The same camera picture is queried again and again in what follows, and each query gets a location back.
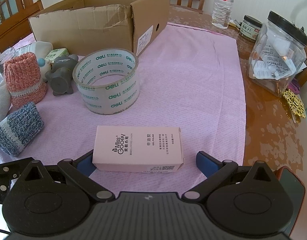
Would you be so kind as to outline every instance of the black lid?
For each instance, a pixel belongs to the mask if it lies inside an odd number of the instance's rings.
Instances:
[[[288,22],[286,19],[271,11],[268,16],[268,20],[273,24],[281,28],[283,31],[288,33],[296,41],[300,42],[303,46],[307,46],[307,36],[301,30],[299,30],[292,23]]]
[[[260,29],[262,28],[262,23],[259,22],[257,19],[249,16],[249,15],[245,15],[244,19],[250,23],[252,23],[253,25],[259,27]]]

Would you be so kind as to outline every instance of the blue ball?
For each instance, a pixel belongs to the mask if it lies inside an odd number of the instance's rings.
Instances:
[[[39,58],[37,61],[38,61],[38,65],[40,67],[43,67],[45,65],[45,63],[46,63],[46,61],[43,58]]]

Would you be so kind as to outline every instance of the white figurine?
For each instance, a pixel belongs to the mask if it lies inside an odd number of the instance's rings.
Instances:
[[[51,60],[47,59],[43,59],[43,58],[39,58],[38,60],[38,65],[40,68],[40,73],[41,73],[41,77],[43,78],[44,82],[47,82],[47,78],[45,77],[46,72],[48,72],[49,70],[52,69],[51,67]]]

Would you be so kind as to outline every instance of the water bottle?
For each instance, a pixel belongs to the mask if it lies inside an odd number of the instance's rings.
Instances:
[[[232,6],[233,0],[215,0],[212,12],[212,24],[216,27],[227,29],[230,22]]]

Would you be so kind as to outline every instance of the clear packing tape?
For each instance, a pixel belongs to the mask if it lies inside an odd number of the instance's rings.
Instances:
[[[102,86],[92,84],[110,75],[124,76]],[[137,100],[140,92],[138,59],[124,49],[104,49],[84,57],[73,78],[87,108],[96,114],[120,113]]]
[[[266,42],[266,45],[262,51],[257,51],[260,54],[259,60],[251,62],[255,78],[279,80],[297,72],[297,67],[292,60],[295,51],[291,49],[290,41],[277,37],[268,29],[260,44],[262,42]]]

